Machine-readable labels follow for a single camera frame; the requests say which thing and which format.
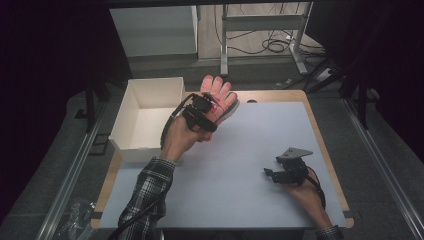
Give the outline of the person's left hand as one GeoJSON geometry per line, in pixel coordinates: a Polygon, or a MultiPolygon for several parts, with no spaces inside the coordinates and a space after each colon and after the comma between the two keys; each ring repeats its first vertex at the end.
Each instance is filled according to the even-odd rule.
{"type": "Polygon", "coordinates": [[[177,162],[196,142],[210,141],[211,138],[211,132],[192,131],[188,128],[185,118],[178,116],[167,131],[160,157],[177,162]]]}

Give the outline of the black floor bracket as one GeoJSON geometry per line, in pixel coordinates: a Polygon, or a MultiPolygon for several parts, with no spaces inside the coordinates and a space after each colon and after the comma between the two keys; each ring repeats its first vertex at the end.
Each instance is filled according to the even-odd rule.
{"type": "Polygon", "coordinates": [[[97,134],[90,147],[89,156],[103,156],[108,147],[108,133],[97,134]]]}

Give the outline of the light blue table mat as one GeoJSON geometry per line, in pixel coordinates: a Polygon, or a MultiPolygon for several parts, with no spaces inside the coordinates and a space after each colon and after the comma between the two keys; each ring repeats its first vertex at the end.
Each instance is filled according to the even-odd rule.
{"type": "Polygon", "coordinates": [[[211,141],[197,143],[177,163],[161,229],[230,230],[309,228],[297,202],[265,174],[279,171],[277,156],[289,148],[308,151],[331,221],[346,220],[301,102],[243,103],[211,141]]]}

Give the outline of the white cabinet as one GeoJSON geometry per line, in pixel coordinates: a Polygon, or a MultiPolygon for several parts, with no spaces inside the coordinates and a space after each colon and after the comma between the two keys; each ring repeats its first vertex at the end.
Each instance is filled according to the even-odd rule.
{"type": "Polygon", "coordinates": [[[197,52],[196,6],[110,9],[127,57],[197,52]]]}

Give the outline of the pink glove with red mark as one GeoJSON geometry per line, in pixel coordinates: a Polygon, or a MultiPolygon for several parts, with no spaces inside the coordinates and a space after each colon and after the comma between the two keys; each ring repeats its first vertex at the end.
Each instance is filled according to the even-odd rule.
{"type": "Polygon", "coordinates": [[[206,118],[211,122],[214,122],[216,125],[221,124],[218,123],[218,119],[235,100],[238,100],[238,95],[235,92],[232,92],[231,88],[231,83],[224,83],[223,79],[219,76],[213,77],[211,75],[207,75],[203,79],[200,92],[208,92],[215,99],[214,108],[206,113],[206,118]]]}

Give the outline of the clear plastic bag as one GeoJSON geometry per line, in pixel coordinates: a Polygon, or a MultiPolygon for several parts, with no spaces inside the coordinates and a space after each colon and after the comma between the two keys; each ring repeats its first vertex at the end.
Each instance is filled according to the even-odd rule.
{"type": "Polygon", "coordinates": [[[84,199],[74,199],[70,205],[67,222],[55,233],[53,240],[89,240],[96,232],[91,226],[96,204],[84,199]]]}

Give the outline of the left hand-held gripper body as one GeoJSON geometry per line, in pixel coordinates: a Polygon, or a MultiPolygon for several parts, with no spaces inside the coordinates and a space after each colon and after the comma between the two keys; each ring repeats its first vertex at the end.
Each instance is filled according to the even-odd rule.
{"type": "Polygon", "coordinates": [[[183,117],[186,119],[187,126],[190,130],[194,130],[195,126],[200,127],[200,120],[205,117],[205,113],[199,109],[200,100],[202,96],[191,94],[189,99],[192,100],[191,104],[188,104],[184,107],[182,112],[183,117]]]}

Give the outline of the white cardboard box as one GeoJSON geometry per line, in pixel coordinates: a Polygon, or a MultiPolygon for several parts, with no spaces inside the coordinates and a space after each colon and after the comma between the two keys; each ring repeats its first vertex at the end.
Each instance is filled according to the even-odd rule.
{"type": "Polygon", "coordinates": [[[160,153],[162,130],[185,97],[182,77],[130,79],[109,140],[128,163],[160,153]]]}

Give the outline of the person's right hand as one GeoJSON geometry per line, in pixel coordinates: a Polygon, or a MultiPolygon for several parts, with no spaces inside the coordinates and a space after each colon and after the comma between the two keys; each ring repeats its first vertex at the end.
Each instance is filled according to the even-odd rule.
{"type": "Polygon", "coordinates": [[[305,180],[300,186],[285,184],[284,188],[300,204],[318,230],[332,227],[318,191],[312,183],[305,180]]]}

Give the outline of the aluminium rail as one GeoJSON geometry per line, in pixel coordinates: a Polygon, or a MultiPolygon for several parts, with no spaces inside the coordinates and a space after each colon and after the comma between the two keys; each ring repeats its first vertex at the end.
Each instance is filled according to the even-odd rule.
{"type": "Polygon", "coordinates": [[[41,225],[35,240],[53,239],[61,216],[65,211],[66,205],[79,178],[80,172],[85,164],[86,158],[90,152],[90,148],[98,133],[98,129],[103,121],[107,106],[107,103],[99,104],[99,110],[96,113],[97,119],[94,121],[92,129],[85,134],[77,154],[71,162],[68,172],[65,175],[65,178],[56,194],[54,201],[52,202],[52,205],[41,225]]]}
{"type": "Polygon", "coordinates": [[[386,158],[376,144],[370,131],[360,123],[354,105],[346,99],[342,99],[341,102],[345,106],[356,131],[369,152],[380,176],[385,182],[390,195],[395,201],[415,240],[424,240],[424,221],[419,215],[416,207],[413,205],[411,199],[403,190],[398,179],[390,169],[386,158]]]}

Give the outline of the white power strip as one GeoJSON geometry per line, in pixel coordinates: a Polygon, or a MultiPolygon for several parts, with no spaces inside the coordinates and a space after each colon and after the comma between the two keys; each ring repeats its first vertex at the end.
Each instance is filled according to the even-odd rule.
{"type": "Polygon", "coordinates": [[[329,78],[333,73],[334,71],[332,69],[326,68],[316,77],[316,80],[318,82],[322,82],[326,80],[327,78],[329,78]]]}

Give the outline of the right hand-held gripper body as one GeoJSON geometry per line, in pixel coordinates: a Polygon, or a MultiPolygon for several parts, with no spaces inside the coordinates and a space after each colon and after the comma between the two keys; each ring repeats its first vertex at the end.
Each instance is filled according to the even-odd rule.
{"type": "Polygon", "coordinates": [[[303,156],[312,155],[313,152],[304,149],[289,147],[283,154],[276,157],[278,163],[284,168],[283,176],[287,177],[286,184],[300,186],[308,176],[308,170],[303,156]]]}

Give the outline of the pink glove with grey palm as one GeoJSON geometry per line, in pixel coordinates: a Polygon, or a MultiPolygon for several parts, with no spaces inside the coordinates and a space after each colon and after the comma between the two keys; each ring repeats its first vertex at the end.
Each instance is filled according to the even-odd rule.
{"type": "Polygon", "coordinates": [[[239,104],[240,104],[240,101],[235,100],[230,105],[230,107],[223,113],[223,115],[218,119],[218,123],[222,123],[223,121],[231,117],[234,114],[234,112],[237,110],[237,108],[239,107],[239,104]]]}

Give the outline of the grey metal stand frame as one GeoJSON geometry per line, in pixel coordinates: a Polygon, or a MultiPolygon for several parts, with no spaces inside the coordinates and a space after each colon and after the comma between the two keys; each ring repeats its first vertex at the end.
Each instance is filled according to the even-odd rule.
{"type": "Polygon", "coordinates": [[[290,52],[301,75],[308,70],[300,55],[300,44],[309,18],[312,3],[308,2],[301,14],[290,15],[247,15],[228,16],[226,5],[223,5],[222,14],[222,43],[220,73],[228,75],[228,54],[226,33],[232,31],[267,31],[267,30],[295,30],[297,35],[293,44],[289,45],[290,52]]]}

